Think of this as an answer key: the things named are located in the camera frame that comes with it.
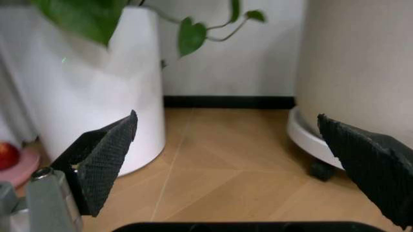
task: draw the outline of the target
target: white plant pot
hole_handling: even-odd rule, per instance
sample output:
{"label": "white plant pot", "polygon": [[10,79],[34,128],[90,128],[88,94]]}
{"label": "white plant pot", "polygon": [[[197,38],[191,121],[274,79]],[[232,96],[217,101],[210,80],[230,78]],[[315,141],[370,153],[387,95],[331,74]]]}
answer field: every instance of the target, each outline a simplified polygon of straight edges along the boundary
{"label": "white plant pot", "polygon": [[138,114],[119,175],[165,145],[157,16],[126,8],[106,49],[62,31],[33,7],[0,9],[0,52],[55,160],[82,133]]}

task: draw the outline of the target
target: floor seam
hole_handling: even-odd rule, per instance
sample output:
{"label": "floor seam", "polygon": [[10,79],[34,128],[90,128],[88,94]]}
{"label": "floor seam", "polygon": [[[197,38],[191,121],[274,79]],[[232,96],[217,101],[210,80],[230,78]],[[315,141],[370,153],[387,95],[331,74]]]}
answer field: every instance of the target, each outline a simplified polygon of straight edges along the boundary
{"label": "floor seam", "polygon": [[152,217],[150,218],[150,221],[153,221],[153,220],[155,219],[156,213],[157,213],[157,211],[158,211],[159,204],[160,204],[160,202],[161,202],[161,200],[162,200],[162,198],[163,198],[163,194],[165,193],[166,184],[168,183],[168,180],[169,180],[169,178],[170,178],[170,176],[171,176],[172,168],[174,167],[174,164],[175,164],[175,161],[176,161],[177,156],[178,156],[178,154],[179,154],[179,151],[180,151],[180,149],[181,149],[181,146],[182,146],[182,144],[183,144],[183,142],[184,142],[184,140],[185,140],[185,138],[186,138],[186,133],[188,132],[189,125],[190,125],[191,120],[192,120],[193,112],[194,112],[194,108],[191,109],[190,116],[189,116],[188,121],[187,121],[187,123],[186,123],[186,125],[185,125],[184,131],[183,131],[183,134],[182,134],[181,141],[179,141],[178,148],[177,148],[177,150],[176,150],[176,152],[175,152],[174,159],[172,160],[172,163],[171,163],[171,167],[169,168],[168,174],[167,174],[167,176],[166,176],[166,178],[165,178],[165,181],[164,181],[164,183],[163,183],[163,186],[162,186],[162,189],[161,189],[161,193],[159,194],[159,198],[158,198],[158,200],[157,200],[157,202],[156,202],[156,204],[155,204],[155,208],[154,208],[154,210],[153,210]]}

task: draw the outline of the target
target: plant stem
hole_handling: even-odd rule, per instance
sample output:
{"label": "plant stem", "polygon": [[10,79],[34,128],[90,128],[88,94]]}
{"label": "plant stem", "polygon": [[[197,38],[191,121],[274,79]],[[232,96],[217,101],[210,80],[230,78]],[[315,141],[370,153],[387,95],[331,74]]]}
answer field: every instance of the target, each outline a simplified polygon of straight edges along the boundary
{"label": "plant stem", "polygon": [[237,28],[235,28],[235,30],[234,30],[233,32],[231,32],[231,34],[227,35],[226,37],[224,37],[224,38],[222,38],[222,39],[221,39],[221,38],[210,37],[210,36],[207,36],[206,39],[207,39],[207,40],[214,41],[214,42],[223,42],[223,41],[226,41],[226,40],[229,39],[231,36],[233,36],[237,31],[239,31],[239,30],[241,29],[241,27],[247,22],[247,20],[248,20],[248,19],[244,19],[244,21],[242,21],[242,23],[241,23]]}
{"label": "plant stem", "polygon": [[154,6],[147,6],[147,5],[141,5],[139,7],[144,7],[144,8],[148,8],[150,10],[155,11],[159,17],[163,18],[164,20],[171,22],[171,23],[175,23],[175,24],[180,24],[181,20],[170,17],[169,15],[165,14],[163,11],[159,10],[158,8],[154,7]]}
{"label": "plant stem", "polygon": [[212,30],[212,29],[223,28],[223,27],[227,26],[227,25],[228,25],[228,24],[230,24],[230,23],[231,23],[231,22],[230,22],[230,21],[228,21],[228,22],[226,22],[225,24],[222,24],[222,25],[218,25],[218,26],[213,26],[213,27],[207,28],[207,30]]}

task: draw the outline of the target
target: wooden floor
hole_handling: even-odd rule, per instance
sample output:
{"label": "wooden floor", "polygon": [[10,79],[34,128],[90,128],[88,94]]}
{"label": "wooden floor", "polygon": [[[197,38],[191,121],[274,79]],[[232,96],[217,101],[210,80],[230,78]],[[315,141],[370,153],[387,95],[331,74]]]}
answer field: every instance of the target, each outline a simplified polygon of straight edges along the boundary
{"label": "wooden floor", "polygon": [[167,109],[167,143],[118,178],[87,232],[148,221],[350,220],[401,231],[339,172],[307,175],[312,158],[285,132],[288,111]]}

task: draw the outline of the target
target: green leaf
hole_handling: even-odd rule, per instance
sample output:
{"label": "green leaf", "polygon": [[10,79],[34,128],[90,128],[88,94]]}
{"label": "green leaf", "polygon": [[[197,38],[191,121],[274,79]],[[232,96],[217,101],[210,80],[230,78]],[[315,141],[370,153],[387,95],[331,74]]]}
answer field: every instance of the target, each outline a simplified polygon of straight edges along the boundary
{"label": "green leaf", "polygon": [[229,22],[234,23],[239,18],[239,12],[241,11],[241,5],[239,3],[239,0],[231,0],[231,10],[232,14]]}
{"label": "green leaf", "polygon": [[31,0],[60,28],[108,46],[128,0]]}
{"label": "green leaf", "polygon": [[257,20],[262,23],[266,22],[266,17],[264,16],[264,13],[259,10],[247,11],[245,13],[245,17],[247,17],[247,19]]}
{"label": "green leaf", "polygon": [[192,24],[186,17],[181,21],[178,33],[178,48],[181,57],[186,56],[202,46],[207,37],[207,28],[202,23]]}

